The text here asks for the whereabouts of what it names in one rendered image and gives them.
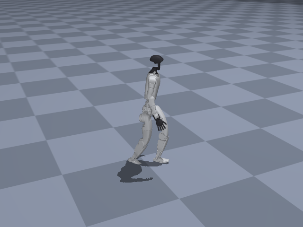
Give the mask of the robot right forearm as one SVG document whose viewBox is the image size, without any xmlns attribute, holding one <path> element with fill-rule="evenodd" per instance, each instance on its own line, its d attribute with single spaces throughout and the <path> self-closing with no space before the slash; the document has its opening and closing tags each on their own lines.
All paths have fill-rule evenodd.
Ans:
<svg viewBox="0 0 303 227">
<path fill-rule="evenodd" d="M 154 115 L 155 119 L 159 118 L 158 114 L 157 114 L 157 110 L 156 110 L 156 106 L 155 106 L 155 102 L 154 102 L 154 97 L 149 97 L 149 105 L 148 105 L 151 109 L 151 113 Z"/>
</svg>

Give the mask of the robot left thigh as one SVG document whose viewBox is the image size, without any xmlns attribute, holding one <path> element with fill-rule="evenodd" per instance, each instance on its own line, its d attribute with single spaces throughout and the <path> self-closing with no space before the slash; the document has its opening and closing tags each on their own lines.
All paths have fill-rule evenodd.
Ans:
<svg viewBox="0 0 303 227">
<path fill-rule="evenodd" d="M 159 139 L 166 140 L 168 138 L 168 134 L 169 134 L 167 120 L 166 120 L 166 117 L 165 117 L 163 111 L 161 110 L 161 108 L 158 105 L 156 105 L 156 110 L 157 110 L 157 113 L 160 116 L 160 119 L 162 119 L 162 121 L 164 121 L 166 123 L 166 124 L 163 123 L 164 126 L 165 126 L 165 128 L 163 127 L 164 130 L 161 127 L 162 132 L 159 134 Z"/>
</svg>

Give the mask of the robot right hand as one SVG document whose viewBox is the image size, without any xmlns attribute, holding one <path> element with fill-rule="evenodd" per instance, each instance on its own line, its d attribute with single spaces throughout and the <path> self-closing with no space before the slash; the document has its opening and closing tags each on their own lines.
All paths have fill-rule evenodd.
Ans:
<svg viewBox="0 0 303 227">
<path fill-rule="evenodd" d="M 158 114 L 158 116 L 159 116 L 159 114 Z M 154 117 L 154 116 L 153 116 Z M 155 119 L 155 117 L 154 117 L 154 119 Z M 165 128 L 165 126 L 164 126 L 164 124 L 166 124 L 164 121 L 162 121 L 162 119 L 160 119 L 160 116 L 159 116 L 159 118 L 157 118 L 157 119 L 155 119 L 156 120 L 156 125 L 157 125 L 157 127 L 158 127 L 158 130 L 159 130 L 159 128 L 160 128 L 160 130 L 161 130 L 161 127 L 162 127 L 162 129 L 164 130 L 164 128 Z M 164 123 L 164 124 L 163 124 Z M 162 126 L 163 125 L 163 126 Z M 164 128 L 163 128 L 164 127 Z M 159 131 L 160 131 L 159 130 Z M 161 130 L 162 131 L 162 130 Z"/>
</svg>

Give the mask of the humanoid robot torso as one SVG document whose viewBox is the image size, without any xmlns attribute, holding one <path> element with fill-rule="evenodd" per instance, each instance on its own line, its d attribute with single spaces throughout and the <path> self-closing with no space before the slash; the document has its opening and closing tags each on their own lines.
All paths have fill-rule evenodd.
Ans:
<svg viewBox="0 0 303 227">
<path fill-rule="evenodd" d="M 158 89 L 159 89 L 159 86 L 160 86 L 160 75 L 159 75 L 158 72 L 157 72 L 158 74 L 155 74 L 155 73 L 156 73 L 156 71 L 154 71 L 153 73 L 148 73 L 147 74 L 144 99 L 147 99 L 148 79 L 149 79 L 150 76 L 155 76 L 156 77 L 156 84 L 155 84 L 154 92 L 152 94 L 152 96 L 154 97 L 154 100 L 156 99 L 156 96 L 157 96 L 157 93 L 158 93 Z M 150 109 L 150 107 L 148 105 L 149 105 L 149 102 L 146 101 L 145 105 L 143 106 L 143 112 L 144 111 L 148 111 L 148 114 L 150 116 L 152 116 L 152 111 L 151 111 L 151 109 Z"/>
</svg>

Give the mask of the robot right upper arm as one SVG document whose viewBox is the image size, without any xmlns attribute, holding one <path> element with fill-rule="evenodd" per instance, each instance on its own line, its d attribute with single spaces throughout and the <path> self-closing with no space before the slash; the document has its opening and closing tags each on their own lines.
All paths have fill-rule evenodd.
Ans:
<svg viewBox="0 0 303 227">
<path fill-rule="evenodd" d="M 156 77 L 150 76 L 148 79 L 147 101 L 149 101 L 149 97 L 151 97 L 154 92 L 155 84 L 156 84 Z"/>
</svg>

